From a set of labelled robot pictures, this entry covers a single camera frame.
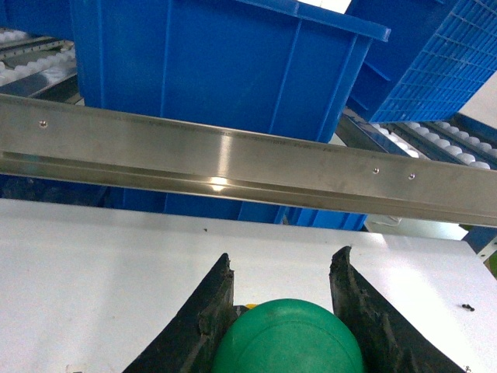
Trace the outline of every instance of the white roller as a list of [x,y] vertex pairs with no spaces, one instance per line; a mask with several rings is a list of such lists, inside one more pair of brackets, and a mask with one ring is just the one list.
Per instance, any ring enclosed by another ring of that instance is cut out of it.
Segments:
[[17,71],[17,75],[18,75],[19,79],[22,79],[28,75],[31,75],[31,69],[28,68],[27,66],[24,66],[21,64],[19,66],[16,66],[16,68],[14,70]]
[[413,158],[419,158],[419,153],[416,150],[408,149],[405,152]]
[[41,67],[41,71],[47,70],[50,67],[50,61],[48,61],[46,58],[38,58],[36,62]]
[[476,167],[477,169],[490,169],[490,165],[485,162],[471,162],[470,167]]
[[3,34],[5,36],[5,42],[14,41],[16,39],[16,35],[11,31],[7,31]]
[[440,138],[438,140],[435,140],[435,145],[439,148],[444,149],[447,146],[450,146],[450,141],[446,140],[445,138]]
[[456,133],[456,136],[458,136],[459,138],[462,138],[464,140],[466,138],[469,138],[469,133],[464,132],[464,131],[459,131]]
[[419,128],[416,128],[414,131],[416,131],[417,133],[419,133],[422,136],[429,134],[429,129],[426,127],[419,127]]
[[480,148],[484,152],[489,152],[492,150],[492,146],[487,142],[481,142],[480,144],[478,144],[476,146],[478,146],[478,148]]
[[425,134],[425,138],[426,138],[426,140],[430,140],[431,142],[435,142],[436,140],[440,139],[440,136],[438,134],[428,133],[428,134]]
[[69,56],[66,55],[66,53],[57,53],[56,55],[59,57],[61,62],[67,62],[69,59]]
[[406,123],[407,127],[411,128],[412,130],[415,130],[416,128],[420,128],[421,124],[418,122],[407,122]]
[[476,161],[474,155],[468,153],[460,153],[457,155],[457,157],[467,165]]
[[48,56],[47,61],[50,62],[50,66],[55,66],[56,64],[59,64],[60,60],[58,59],[57,56]]
[[480,143],[480,139],[476,138],[474,136],[470,136],[469,138],[466,139],[466,142],[471,144],[471,145],[478,145]]
[[463,149],[459,148],[458,146],[453,146],[453,145],[447,146],[443,150],[445,150],[447,153],[449,153],[451,155],[459,155],[460,153],[463,152]]
[[409,146],[408,146],[406,143],[404,143],[404,142],[400,142],[400,141],[399,141],[399,142],[396,142],[395,144],[396,144],[396,145],[397,145],[400,149],[402,149],[402,150],[407,150],[407,149],[409,149]]
[[7,85],[17,79],[17,74],[12,70],[4,70],[0,74],[0,86]]
[[27,68],[31,71],[32,74],[35,74],[37,72],[41,71],[41,65],[38,62],[28,62],[26,65]]
[[395,137],[393,134],[388,134],[387,135],[387,138],[388,140],[390,140],[391,142],[398,142],[398,138]]
[[448,127],[450,127],[450,123],[447,123],[447,122],[435,122],[435,124],[438,127],[443,128],[444,130],[446,130]]
[[457,132],[459,132],[459,128],[454,127],[454,126],[450,126],[447,128],[447,132],[449,132],[451,134],[456,134]]

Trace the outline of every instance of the green plastic object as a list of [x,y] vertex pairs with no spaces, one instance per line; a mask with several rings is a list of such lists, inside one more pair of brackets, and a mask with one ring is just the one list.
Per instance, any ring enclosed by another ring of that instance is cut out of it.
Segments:
[[359,345],[336,316],[280,299],[247,311],[226,332],[212,373],[363,373]]

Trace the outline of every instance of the white conveyor surface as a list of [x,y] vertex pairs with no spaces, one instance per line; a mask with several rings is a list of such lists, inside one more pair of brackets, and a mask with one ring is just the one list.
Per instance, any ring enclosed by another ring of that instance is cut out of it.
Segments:
[[235,304],[301,298],[331,310],[328,267],[345,245],[442,352],[497,372],[497,282],[465,242],[3,199],[0,371],[122,371],[224,252]]

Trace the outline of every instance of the metal rail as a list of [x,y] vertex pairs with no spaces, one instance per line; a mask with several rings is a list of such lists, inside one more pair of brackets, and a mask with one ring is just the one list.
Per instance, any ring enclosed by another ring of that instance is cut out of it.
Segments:
[[0,172],[497,226],[497,172],[0,95]]
[[63,40],[55,39],[54,37],[37,37],[5,43],[0,47],[0,60],[34,51],[46,51],[62,44],[64,44]]

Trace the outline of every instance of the blue bin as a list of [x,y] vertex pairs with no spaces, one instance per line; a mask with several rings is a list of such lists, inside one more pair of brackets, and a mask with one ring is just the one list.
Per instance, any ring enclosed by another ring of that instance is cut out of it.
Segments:
[[392,29],[347,103],[368,121],[449,119],[497,70],[496,0],[353,0],[347,14]]
[[290,225],[360,231],[367,215],[291,207],[287,217]]
[[1,0],[0,26],[73,40],[69,0]]
[[[71,1],[88,106],[328,142],[389,30],[291,0]],[[124,191],[116,205],[281,222],[287,207]]]

